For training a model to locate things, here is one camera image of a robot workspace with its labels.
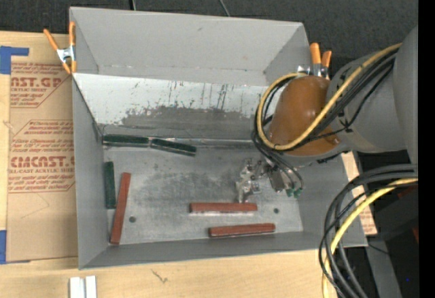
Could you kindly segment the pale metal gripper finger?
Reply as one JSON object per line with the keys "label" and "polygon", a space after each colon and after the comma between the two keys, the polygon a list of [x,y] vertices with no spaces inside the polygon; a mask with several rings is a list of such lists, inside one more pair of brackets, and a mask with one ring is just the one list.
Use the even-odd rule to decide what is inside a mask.
{"label": "pale metal gripper finger", "polygon": [[238,181],[235,186],[237,190],[237,201],[239,203],[246,203],[249,196],[261,193],[261,188],[258,181]]}
{"label": "pale metal gripper finger", "polygon": [[260,159],[245,159],[240,172],[242,182],[256,181],[264,175],[264,163]]}

